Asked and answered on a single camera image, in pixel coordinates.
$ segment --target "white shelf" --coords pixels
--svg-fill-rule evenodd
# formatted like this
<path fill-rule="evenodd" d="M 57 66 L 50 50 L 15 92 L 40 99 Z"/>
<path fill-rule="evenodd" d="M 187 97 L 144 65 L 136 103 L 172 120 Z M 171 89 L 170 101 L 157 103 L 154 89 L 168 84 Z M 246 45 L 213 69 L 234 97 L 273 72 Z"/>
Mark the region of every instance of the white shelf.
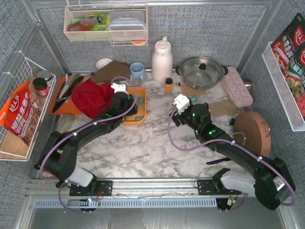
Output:
<path fill-rule="evenodd" d="M 30 64 L 34 64 L 40 67 L 42 70 L 46 70 L 34 61 L 24 56 L 22 64 L 20 65 L 17 73 L 13 76 L 14 80 L 11 83 L 9 90 L 7 91 L 6 99 L 11 97 L 13 91 L 18 86 L 20 86 L 22 83 L 29 80 L 33 76 Z M 50 91 L 45 99 L 45 103 L 43 104 L 43 108 L 29 146 L 27 146 L 19 137 L 12 134 L 10 131 L 7 131 L 6 129 L 4 129 L 4 127 L 0 126 L 0 160 L 29 160 L 36 142 L 36 138 L 39 133 L 39 126 L 41 126 L 42 121 L 45 117 L 50 99 L 52 97 L 52 93 L 54 91 L 55 84 L 56 77 L 54 74 L 52 74 L 52 83 L 50 86 Z"/>
<path fill-rule="evenodd" d="M 146 40 L 148 43 L 148 15 L 147 5 L 144 9 L 133 9 L 130 5 L 126 5 L 125 9 L 119 8 L 120 5 L 112 4 L 111 10 L 109 5 L 77 5 L 67 6 L 65 8 L 64 18 L 64 34 L 72 42 L 88 42 L 88 41 L 109 41 L 112 46 L 132 46 L 134 40 Z M 125 31 L 67 31 L 68 25 L 72 23 L 73 18 L 85 18 L 90 12 L 111 13 L 113 11 L 142 11 L 145 17 L 146 29 L 145 30 L 125 30 Z"/>
<path fill-rule="evenodd" d="M 281 100 L 291 129 L 293 131 L 305 131 L 305 121 L 288 87 L 288 84 L 286 83 L 285 77 L 283 76 L 283 73 L 277 64 L 271 49 L 272 43 L 273 42 L 268 43 L 264 53 L 262 54 L 262 57 L 267 66 L 277 94 Z"/>

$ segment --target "orange snack bag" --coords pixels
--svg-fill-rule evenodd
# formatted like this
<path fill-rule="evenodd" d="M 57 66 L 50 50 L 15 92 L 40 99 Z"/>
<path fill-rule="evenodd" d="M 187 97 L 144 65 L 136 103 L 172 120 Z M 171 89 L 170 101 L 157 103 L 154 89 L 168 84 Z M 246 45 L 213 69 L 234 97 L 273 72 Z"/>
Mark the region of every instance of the orange snack bag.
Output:
<path fill-rule="evenodd" d="M 0 125 L 30 145 L 39 120 L 39 113 L 30 99 L 30 81 L 19 86 L 0 110 Z"/>

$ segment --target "cardboard piece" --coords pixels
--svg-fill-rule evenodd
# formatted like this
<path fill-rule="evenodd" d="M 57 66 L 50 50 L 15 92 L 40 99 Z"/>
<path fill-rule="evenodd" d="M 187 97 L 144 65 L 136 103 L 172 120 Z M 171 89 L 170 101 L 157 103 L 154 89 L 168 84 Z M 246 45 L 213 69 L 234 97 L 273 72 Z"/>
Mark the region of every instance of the cardboard piece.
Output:
<path fill-rule="evenodd" d="M 97 73 L 91 77 L 91 81 L 93 83 L 110 83 L 116 76 L 124 76 L 127 79 L 130 79 L 129 66 L 118 61 L 112 61 L 98 70 Z"/>
<path fill-rule="evenodd" d="M 209 110 L 214 118 L 237 112 L 235 105 L 229 99 L 209 104 Z"/>
<path fill-rule="evenodd" d="M 181 87 L 182 94 L 187 97 L 193 97 L 193 96 L 199 97 L 201 95 L 206 95 L 205 90 L 197 90 L 197 89 L 187 86 L 186 84 L 181 84 L 180 87 Z"/>

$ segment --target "red cloth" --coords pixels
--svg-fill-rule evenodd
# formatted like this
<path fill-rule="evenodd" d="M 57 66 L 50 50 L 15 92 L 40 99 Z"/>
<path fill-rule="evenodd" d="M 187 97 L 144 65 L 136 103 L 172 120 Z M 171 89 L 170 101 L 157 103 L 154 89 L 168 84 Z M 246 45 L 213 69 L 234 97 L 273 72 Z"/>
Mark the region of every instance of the red cloth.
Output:
<path fill-rule="evenodd" d="M 97 85 L 88 79 L 72 90 L 72 101 L 89 118 L 96 118 L 110 104 L 114 90 L 110 84 Z"/>

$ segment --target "mug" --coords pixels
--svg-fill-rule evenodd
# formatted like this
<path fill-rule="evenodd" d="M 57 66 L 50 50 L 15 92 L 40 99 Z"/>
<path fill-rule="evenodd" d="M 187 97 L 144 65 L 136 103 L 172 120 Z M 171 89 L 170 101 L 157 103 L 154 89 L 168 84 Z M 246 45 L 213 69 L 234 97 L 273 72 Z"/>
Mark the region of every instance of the mug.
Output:
<path fill-rule="evenodd" d="M 140 86 L 146 78 L 145 67 L 144 64 L 140 62 L 135 62 L 130 65 L 130 72 L 132 74 L 132 82 L 136 86 Z"/>

